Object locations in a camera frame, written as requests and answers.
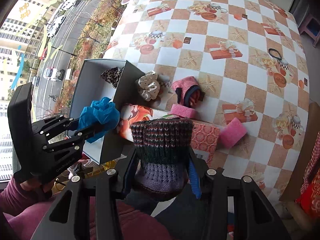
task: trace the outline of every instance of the open box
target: open box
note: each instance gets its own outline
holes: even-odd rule
[[[114,67],[123,68],[117,89],[100,77],[107,69]],[[90,106],[93,100],[101,100],[103,97],[111,98],[118,111],[126,103],[135,104],[140,97],[135,81],[143,75],[141,70],[126,60],[85,60],[77,80],[69,116],[79,118],[85,106]],[[73,135],[72,131],[68,131],[68,136],[70,135]],[[126,155],[132,145],[132,142],[122,138],[113,129],[93,143],[85,142],[83,152],[97,164],[102,164],[120,157],[121,153]]]

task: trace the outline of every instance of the red gingham fabric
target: red gingham fabric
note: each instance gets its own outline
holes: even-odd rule
[[[320,131],[318,132],[316,143],[315,143],[315,146],[313,147],[311,159],[310,159],[310,161],[306,167],[306,170],[304,172],[303,184],[300,189],[301,195],[302,195],[302,193],[305,192],[305,190],[309,186],[308,176],[309,176],[310,172],[312,171],[313,167],[315,166],[315,164],[317,163],[319,157],[320,157]]]

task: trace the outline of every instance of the checkered tablecloth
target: checkered tablecloth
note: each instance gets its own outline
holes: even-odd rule
[[[205,92],[198,119],[223,127],[238,117],[248,131],[209,165],[252,176],[278,201],[308,119],[308,69],[292,14],[266,0],[130,0],[104,57],[164,76],[153,108],[170,111],[170,84],[196,77]]]

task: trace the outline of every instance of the street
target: street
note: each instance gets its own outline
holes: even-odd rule
[[[52,46],[57,48],[62,45],[62,50],[73,53],[82,29],[90,18],[89,15],[92,15],[98,4],[99,0],[82,1],[77,7],[69,9],[66,12],[67,17],[59,31],[51,38]],[[53,102],[51,98],[48,98],[48,96],[54,95],[59,97],[63,84],[63,81],[49,81],[45,79],[43,77],[45,69],[47,67],[55,67],[66,71],[70,59],[70,54],[59,51],[52,60],[48,59],[44,67],[38,72],[40,83],[37,88],[38,91],[35,102],[35,116],[37,120],[42,119],[48,113],[49,109],[54,109],[55,102]]]

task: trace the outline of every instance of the screw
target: screw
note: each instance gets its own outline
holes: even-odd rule
[[[216,175],[216,170],[214,170],[214,169],[208,169],[207,170],[207,173],[208,173],[208,175],[211,175],[211,176],[213,176],[213,175]]]
[[[72,182],[78,182],[79,180],[80,180],[80,177],[78,175],[73,176],[71,179]]]
[[[244,176],[243,177],[244,182],[250,183],[252,181],[251,177],[249,176]]]
[[[115,174],[116,173],[116,170],[115,169],[109,169],[109,170],[107,170],[107,174],[108,175],[113,175],[113,174]]]

